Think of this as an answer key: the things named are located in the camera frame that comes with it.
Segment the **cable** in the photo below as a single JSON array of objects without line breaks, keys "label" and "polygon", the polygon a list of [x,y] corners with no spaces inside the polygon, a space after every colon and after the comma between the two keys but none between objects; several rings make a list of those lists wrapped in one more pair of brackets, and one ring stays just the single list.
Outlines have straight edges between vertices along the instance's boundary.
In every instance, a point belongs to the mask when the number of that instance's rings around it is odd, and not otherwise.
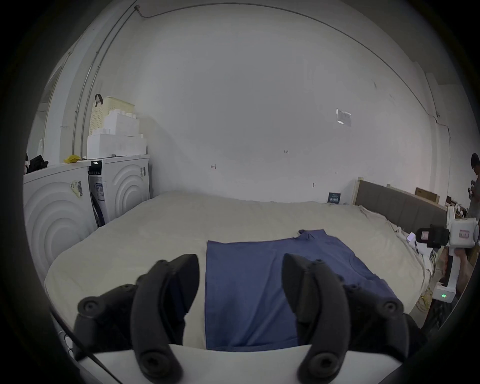
[{"label": "cable", "polygon": [[75,335],[74,332],[72,332],[68,325],[65,324],[63,319],[60,317],[60,315],[57,313],[55,308],[50,305],[50,312],[53,316],[53,318],[56,320],[56,322],[60,325],[60,327],[63,329],[63,331],[66,333],[66,335],[72,339],[74,344],[82,350],[82,352],[89,357],[96,365],[98,365],[100,368],[102,368],[106,373],[108,373],[117,383],[123,384],[117,377],[110,372],[110,370],[93,354],[91,353],[83,344],[82,342],[78,339],[78,337]]},{"label": "cable", "polygon": [[90,90],[88,91],[88,96],[87,96],[87,104],[85,105],[85,109],[84,109],[84,118],[82,120],[82,136],[80,137],[80,157],[83,157],[83,149],[84,149],[84,132],[85,132],[85,120],[86,120],[86,116],[87,116],[87,112],[88,112],[88,102],[90,100],[90,96],[92,95],[92,90],[93,90],[93,86],[95,85],[95,80],[96,80],[96,77],[98,75],[98,71],[100,70],[100,67],[102,66],[102,63],[103,63],[103,60],[105,59],[105,56],[107,55],[108,53],[108,50],[110,49],[110,47],[112,46],[112,43],[115,41],[115,39],[117,38],[119,32],[122,30],[123,26],[127,23],[127,21],[131,18],[131,16],[135,13],[135,11],[133,11],[132,13],[130,13],[130,15],[127,17],[127,19],[123,22],[123,24],[120,26],[120,28],[118,29],[117,33],[114,35],[114,37],[112,38],[112,40],[110,41],[110,44],[108,45],[107,49],[105,50],[105,53],[103,54],[103,57],[102,57],[102,60],[100,60],[100,63],[98,64],[97,68],[96,68],[96,72],[95,72],[95,76],[93,77],[93,80],[92,80],[92,85],[90,86]]},{"label": "cable", "polygon": [[[330,24],[324,22],[324,21],[321,21],[321,20],[318,20],[312,16],[309,16],[309,15],[305,15],[304,13],[300,13],[300,12],[297,12],[297,11],[292,11],[292,10],[289,10],[289,9],[285,9],[285,8],[281,8],[281,7],[275,7],[275,6],[272,6],[272,5],[262,5],[262,4],[253,4],[253,3],[247,3],[247,2],[216,2],[216,3],[208,3],[208,4],[196,4],[196,5],[189,5],[189,6],[186,6],[186,7],[180,7],[180,8],[175,8],[175,9],[172,9],[172,10],[169,10],[169,11],[165,11],[165,12],[161,12],[161,13],[157,13],[155,15],[152,15],[152,16],[144,16],[142,15],[142,13],[140,12],[140,6],[139,5],[136,5],[135,6],[135,10],[138,12],[138,14],[140,15],[140,17],[142,17],[143,19],[152,19],[154,17],[157,17],[157,16],[161,16],[161,15],[164,15],[164,14],[167,14],[167,13],[171,13],[171,12],[176,12],[176,11],[181,11],[181,10],[185,10],[185,9],[189,9],[189,8],[198,8],[198,7],[207,7],[207,6],[211,6],[211,5],[250,5],[250,6],[254,6],[254,7],[263,7],[263,8],[271,8],[271,9],[276,9],[276,10],[279,10],[279,11],[285,11],[285,12],[289,12],[289,13],[293,13],[293,14],[296,14],[296,15],[299,15],[299,16],[303,16],[303,17],[306,17],[308,19],[311,19],[311,20],[314,20],[318,23],[321,23],[323,25],[326,25],[334,30],[336,30],[337,32],[340,32],[341,34],[351,38],[353,41],[357,42],[358,44],[360,44],[362,47],[364,47],[365,49],[367,49],[369,52],[371,52],[373,55],[375,55],[379,60],[381,60],[388,68],[390,68],[392,70],[392,72],[397,75],[397,77],[403,82],[403,84],[405,84],[405,86],[408,88],[408,90],[413,94],[413,96],[417,99],[418,103],[420,104],[420,106],[423,108],[423,110],[425,111],[425,113],[434,118],[435,119],[435,122],[438,124],[438,125],[441,125],[443,127],[446,127],[448,129],[448,147],[449,149],[451,149],[451,145],[450,145],[450,139],[451,139],[451,136],[450,136],[450,128],[445,125],[445,124],[440,124],[437,120],[437,117],[436,116],[433,116],[431,115],[430,113],[428,113],[427,109],[425,108],[425,106],[422,104],[422,102],[419,100],[419,98],[417,97],[417,95],[412,91],[412,89],[409,87],[409,85],[405,82],[405,80],[402,79],[402,77],[385,61],[383,60],[379,55],[377,55],[373,50],[371,50],[370,48],[368,48],[365,44],[361,43],[360,41],[358,41],[357,39],[355,39],[354,37],[348,35],[346,32],[343,32],[341,31],[340,29],[338,28],[335,28],[333,26],[331,26]],[[450,169],[451,169],[451,164],[449,164],[448,166],[448,186],[447,186],[447,194],[448,194],[448,188],[450,187]]]},{"label": "cable", "polygon": [[125,16],[125,14],[127,13],[127,11],[132,7],[132,5],[134,5],[138,0],[135,0],[126,10],[124,13],[122,13],[122,16],[120,16],[120,18],[117,20],[117,22],[113,25],[113,27],[110,29],[110,31],[107,33],[107,36],[105,36],[105,39],[103,40],[102,44],[100,45],[100,48],[96,50],[96,53],[95,53],[95,57],[93,58],[92,60],[92,64],[90,64],[90,68],[88,69],[88,72],[87,72],[87,76],[85,77],[85,81],[84,81],[84,85],[82,85],[82,90],[80,91],[80,96],[78,97],[78,104],[77,104],[77,109],[75,111],[75,121],[73,122],[73,136],[72,136],[72,155],[75,154],[75,133],[77,131],[77,121],[78,121],[78,114],[80,112],[80,104],[82,103],[82,98],[83,98],[83,95],[84,95],[84,91],[85,91],[85,87],[87,85],[87,81],[88,81],[88,77],[90,76],[90,72],[92,71],[92,68],[93,68],[93,65],[95,64],[95,60],[97,59],[100,51],[102,50],[103,48],[103,45],[105,44],[105,42],[107,41],[108,37],[110,36],[110,34],[112,33],[112,31],[115,29],[115,27],[117,26],[117,24],[120,22],[120,20]]}]

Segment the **small sign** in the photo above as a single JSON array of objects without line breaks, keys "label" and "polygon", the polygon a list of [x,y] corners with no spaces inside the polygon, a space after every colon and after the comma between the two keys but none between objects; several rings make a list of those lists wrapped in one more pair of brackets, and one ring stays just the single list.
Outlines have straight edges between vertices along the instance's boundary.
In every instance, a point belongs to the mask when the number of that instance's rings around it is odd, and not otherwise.
[{"label": "small sign", "polygon": [[103,194],[103,184],[96,183],[95,188],[96,188],[96,197],[98,201],[105,201],[105,195]]},{"label": "small sign", "polygon": [[84,191],[82,190],[82,182],[81,181],[72,181],[70,183],[70,188],[72,189],[73,193],[77,195],[78,198],[84,195]]},{"label": "small sign", "polygon": [[333,204],[340,204],[340,193],[329,193],[328,202]]},{"label": "small sign", "polygon": [[352,126],[351,116],[351,113],[341,111],[339,109],[336,110],[336,121],[338,121],[340,124],[345,124],[347,127]]},{"label": "small sign", "polygon": [[459,235],[459,237],[460,237],[461,239],[468,239],[469,236],[470,236],[470,231],[466,231],[466,230],[464,230],[464,229],[461,229],[461,230],[460,230],[460,235]]}]

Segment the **barcode label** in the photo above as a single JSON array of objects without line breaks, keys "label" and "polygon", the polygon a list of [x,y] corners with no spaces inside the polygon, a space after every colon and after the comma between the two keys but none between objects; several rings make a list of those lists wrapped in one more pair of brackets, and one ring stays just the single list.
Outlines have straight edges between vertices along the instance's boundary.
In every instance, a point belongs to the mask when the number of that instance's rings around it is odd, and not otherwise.
[{"label": "barcode label", "polygon": [[81,181],[72,181],[70,183],[70,188],[72,189],[73,193],[77,195],[78,198],[81,198],[84,195]]}]

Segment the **person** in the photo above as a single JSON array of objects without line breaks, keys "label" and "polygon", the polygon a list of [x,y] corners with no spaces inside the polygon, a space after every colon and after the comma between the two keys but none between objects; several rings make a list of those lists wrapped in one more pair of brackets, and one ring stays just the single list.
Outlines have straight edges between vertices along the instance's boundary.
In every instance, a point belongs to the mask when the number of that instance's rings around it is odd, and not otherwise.
[{"label": "person", "polygon": [[474,153],[471,159],[472,169],[477,175],[477,181],[471,188],[470,207],[468,208],[467,218],[480,219],[480,159],[479,156]]}]

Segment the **sticker label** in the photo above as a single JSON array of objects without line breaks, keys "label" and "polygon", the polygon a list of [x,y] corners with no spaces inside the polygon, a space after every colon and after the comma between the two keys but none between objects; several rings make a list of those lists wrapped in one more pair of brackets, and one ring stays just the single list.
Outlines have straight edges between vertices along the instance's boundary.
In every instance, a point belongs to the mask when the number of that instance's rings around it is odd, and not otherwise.
[{"label": "sticker label", "polygon": [[96,197],[98,201],[105,201],[105,196],[103,194],[103,184],[95,183]]},{"label": "sticker label", "polygon": [[470,231],[466,231],[464,229],[460,230],[460,234],[458,235],[461,239],[468,239],[470,236]]},{"label": "sticker label", "polygon": [[328,194],[328,203],[333,203],[333,204],[340,204],[340,193],[332,193],[330,192]]},{"label": "sticker label", "polygon": [[70,188],[72,189],[73,193],[77,195],[78,198],[81,198],[84,195],[81,181],[72,181],[70,183]]}]

